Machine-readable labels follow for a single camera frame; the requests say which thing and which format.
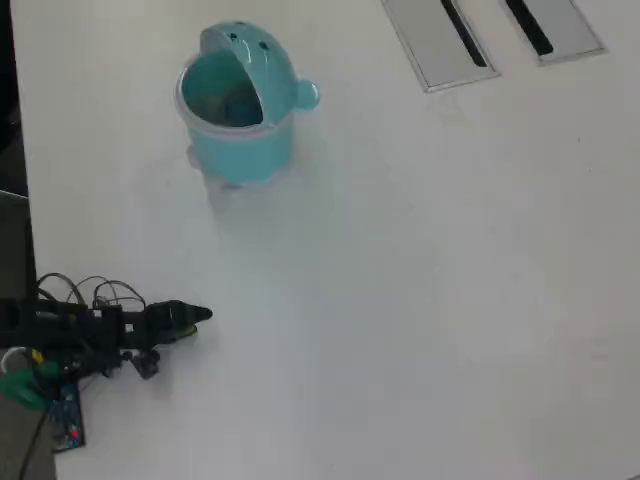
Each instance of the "floor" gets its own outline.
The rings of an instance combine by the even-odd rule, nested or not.
[[[0,185],[21,194],[26,193],[22,155],[19,137],[0,152]],[[0,297],[19,298],[24,295],[27,280],[25,226],[29,208],[25,200],[0,197]],[[38,418],[38,413],[0,396],[0,480],[18,479],[22,458]],[[50,438],[48,425],[45,425],[25,480],[56,478]]]

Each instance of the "wire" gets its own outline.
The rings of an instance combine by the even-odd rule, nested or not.
[[[67,283],[67,285],[69,285],[69,288],[71,288],[71,291],[73,292],[73,294],[76,296],[76,299],[78,300],[78,303],[80,303],[82,305],[86,305],[87,304],[87,302],[84,301],[84,298],[82,297],[82,294],[80,293],[80,290],[78,290],[78,287],[76,286],[76,284],[73,283],[69,277],[67,277],[66,275],[63,275],[61,273],[52,272],[52,273],[47,273],[46,275],[43,275],[42,277],[40,277],[40,280],[38,280],[38,287],[40,287],[40,285],[42,285],[42,283],[47,278],[51,278],[51,277],[56,277],[56,278],[59,278],[61,280],[64,280]]]
[[[38,288],[38,295],[42,295],[47,300],[51,300],[52,302],[57,302],[58,299],[54,297],[51,293],[46,291],[44,288]]]
[[[0,371],[2,371],[3,374],[7,373],[7,360],[9,360],[10,357],[13,357],[16,353],[26,351],[26,347],[11,347],[7,350],[2,356],[2,360],[0,360]]]
[[[20,467],[20,474],[18,475],[18,480],[24,480],[24,476],[27,474],[27,468],[29,468],[29,463],[31,463],[31,457],[33,456],[33,452],[35,450],[36,444],[38,442],[38,437],[40,437],[40,432],[42,431],[42,426],[44,425],[44,421],[47,419],[47,415],[49,414],[49,407],[47,407],[42,415],[40,415],[40,420],[38,420],[38,424],[36,425],[36,429],[31,436],[31,441],[29,442],[29,447],[27,448],[27,452],[22,459],[22,466]]]
[[[107,300],[105,297],[101,297],[100,295],[98,295],[96,298],[93,299],[93,308],[96,307],[108,307],[109,306],[109,300]]]
[[[102,282],[100,285],[98,285],[94,290],[93,290],[93,302],[94,304],[96,303],[96,300],[99,298],[98,296],[98,291],[100,290],[100,288],[102,288],[105,285],[111,285],[113,287],[113,285],[118,285],[120,287],[124,287],[127,290],[129,290],[131,293],[133,293],[142,303],[142,307],[146,308],[147,307],[147,302],[144,301],[144,298],[142,298],[142,296],[128,283],[122,282],[120,280],[107,280],[106,282]]]
[[[79,288],[80,285],[82,285],[83,283],[86,283],[89,280],[95,280],[95,279],[100,279],[100,280],[103,280],[105,282],[109,281],[109,279],[107,279],[107,277],[103,277],[102,275],[91,275],[90,277],[83,278],[82,280],[80,280],[80,282],[76,284],[76,287]],[[116,293],[116,289],[113,288],[113,285],[111,285],[111,291],[113,292],[113,298],[118,298],[118,294]],[[69,292],[69,295],[67,295],[67,299],[65,300],[65,302],[69,302],[69,299],[71,298],[71,295],[73,295],[73,290],[71,290]]]

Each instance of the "table surface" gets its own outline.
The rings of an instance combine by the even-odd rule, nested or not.
[[[540,68],[462,2],[500,78],[425,95],[378,0],[19,0],[40,273],[211,307],[84,394],[60,480],[629,478],[640,472],[640,3]],[[263,25],[324,93],[291,168],[222,192],[172,89],[201,29]]]

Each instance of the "blue cup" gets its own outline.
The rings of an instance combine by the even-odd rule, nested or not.
[[[231,185],[265,182],[286,166],[294,111],[320,100],[313,83],[296,78],[278,41],[243,22],[202,32],[175,97],[203,173]]]

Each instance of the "metal cover plate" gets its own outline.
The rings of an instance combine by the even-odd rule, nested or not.
[[[604,51],[573,0],[502,0],[541,64]]]
[[[425,91],[499,75],[455,0],[382,0]]]

